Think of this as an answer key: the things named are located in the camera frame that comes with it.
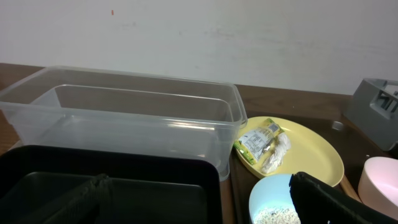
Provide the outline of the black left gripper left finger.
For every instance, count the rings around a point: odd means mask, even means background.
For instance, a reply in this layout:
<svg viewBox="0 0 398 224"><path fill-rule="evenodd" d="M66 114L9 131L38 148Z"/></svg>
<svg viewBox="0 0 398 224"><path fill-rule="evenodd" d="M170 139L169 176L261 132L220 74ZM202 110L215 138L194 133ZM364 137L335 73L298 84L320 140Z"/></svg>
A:
<svg viewBox="0 0 398 224"><path fill-rule="evenodd" d="M19 223L99 223L113 212L113 182L97 175L36 211Z"/></svg>

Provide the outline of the white tissue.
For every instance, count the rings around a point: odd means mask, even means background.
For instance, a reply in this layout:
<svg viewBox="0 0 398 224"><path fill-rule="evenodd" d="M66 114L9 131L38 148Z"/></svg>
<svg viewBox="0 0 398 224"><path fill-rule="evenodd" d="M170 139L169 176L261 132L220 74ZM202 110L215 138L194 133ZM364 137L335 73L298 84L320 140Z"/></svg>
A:
<svg viewBox="0 0 398 224"><path fill-rule="evenodd" d="M289 137L285 133L279 134L277 136L277 144L274 146L274 152L263 162L261 172L269 174L276 171L282 165L283 158L290 148L291 142Z"/></svg>

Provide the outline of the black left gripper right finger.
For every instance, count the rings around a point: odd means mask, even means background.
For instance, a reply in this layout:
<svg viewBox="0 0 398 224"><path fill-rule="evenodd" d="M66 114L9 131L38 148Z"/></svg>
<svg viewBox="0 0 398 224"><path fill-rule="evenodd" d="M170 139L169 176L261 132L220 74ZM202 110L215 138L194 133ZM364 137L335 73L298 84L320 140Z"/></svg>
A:
<svg viewBox="0 0 398 224"><path fill-rule="evenodd" d="M397 224L397 220L342 194L305 172L293 174L289 187L295 211L302 223Z"/></svg>

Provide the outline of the rice grains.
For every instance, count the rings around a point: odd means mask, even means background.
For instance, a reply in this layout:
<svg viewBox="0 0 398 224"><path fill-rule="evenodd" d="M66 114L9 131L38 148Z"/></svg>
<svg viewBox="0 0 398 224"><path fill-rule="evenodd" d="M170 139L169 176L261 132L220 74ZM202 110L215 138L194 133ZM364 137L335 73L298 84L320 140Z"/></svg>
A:
<svg viewBox="0 0 398 224"><path fill-rule="evenodd" d="M254 224L301 224L301 221L293 208L267 207L254 217Z"/></svg>

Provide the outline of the yellow round plate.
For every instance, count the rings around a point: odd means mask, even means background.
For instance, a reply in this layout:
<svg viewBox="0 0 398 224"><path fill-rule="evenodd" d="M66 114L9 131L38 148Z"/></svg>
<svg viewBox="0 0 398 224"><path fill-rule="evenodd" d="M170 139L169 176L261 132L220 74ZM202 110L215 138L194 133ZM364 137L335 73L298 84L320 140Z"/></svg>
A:
<svg viewBox="0 0 398 224"><path fill-rule="evenodd" d="M345 168L336 149L323 137L301 124L283 118L270 117L289 137L291 148L285 154L276 174L306 172L322 182L335 187L345 173Z"/></svg>

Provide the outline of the light blue bowl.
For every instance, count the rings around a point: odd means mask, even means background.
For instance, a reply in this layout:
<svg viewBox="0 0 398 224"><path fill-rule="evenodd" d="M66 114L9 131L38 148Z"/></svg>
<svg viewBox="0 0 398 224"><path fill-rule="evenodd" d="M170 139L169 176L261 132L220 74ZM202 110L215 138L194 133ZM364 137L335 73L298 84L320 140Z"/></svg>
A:
<svg viewBox="0 0 398 224"><path fill-rule="evenodd" d="M295 210L290 196L291 174L276 174L261 179L251 190L249 196L249 216L254 217L267 207L289 207Z"/></svg>

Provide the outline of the pink bowl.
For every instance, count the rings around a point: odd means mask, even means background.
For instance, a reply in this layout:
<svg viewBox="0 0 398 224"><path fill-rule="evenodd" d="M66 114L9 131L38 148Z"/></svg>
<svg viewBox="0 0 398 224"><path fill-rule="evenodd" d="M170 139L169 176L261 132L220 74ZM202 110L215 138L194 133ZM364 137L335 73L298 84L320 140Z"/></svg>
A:
<svg viewBox="0 0 398 224"><path fill-rule="evenodd" d="M397 159L369 158L358 184L362 203L397 220L397 178Z"/></svg>

